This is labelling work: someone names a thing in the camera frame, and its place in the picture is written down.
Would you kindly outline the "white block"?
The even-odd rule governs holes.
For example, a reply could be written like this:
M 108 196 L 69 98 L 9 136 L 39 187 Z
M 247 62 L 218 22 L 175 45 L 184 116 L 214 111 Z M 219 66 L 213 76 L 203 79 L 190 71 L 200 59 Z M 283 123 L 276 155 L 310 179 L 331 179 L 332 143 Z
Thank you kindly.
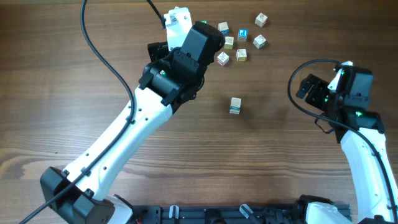
M 239 114 L 240 111 L 241 111 L 241 99 L 232 97 L 229 113 L 230 114 Z

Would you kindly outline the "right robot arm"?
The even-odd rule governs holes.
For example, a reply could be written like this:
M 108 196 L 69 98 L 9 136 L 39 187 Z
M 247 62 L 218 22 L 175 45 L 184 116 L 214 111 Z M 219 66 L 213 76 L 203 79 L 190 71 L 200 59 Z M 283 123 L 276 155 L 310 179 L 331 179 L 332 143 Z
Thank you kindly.
M 329 123 L 351 170 L 359 223 L 397 223 L 397 184 L 386 152 L 385 128 L 378 113 L 368 111 L 372 71 L 352 62 L 336 63 L 326 82 L 310 74 L 296 93 L 322 111 L 314 118 Z

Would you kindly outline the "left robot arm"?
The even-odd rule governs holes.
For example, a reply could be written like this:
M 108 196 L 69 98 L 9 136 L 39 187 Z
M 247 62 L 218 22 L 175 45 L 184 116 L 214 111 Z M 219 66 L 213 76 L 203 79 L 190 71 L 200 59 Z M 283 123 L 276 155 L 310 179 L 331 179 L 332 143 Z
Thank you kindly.
M 132 100 L 97 141 L 63 170 L 49 167 L 40 185 L 49 207 L 67 223 L 129 223 L 133 206 L 109 190 L 142 143 L 187 101 L 225 43 L 213 26 L 196 22 L 182 46 L 152 60 Z

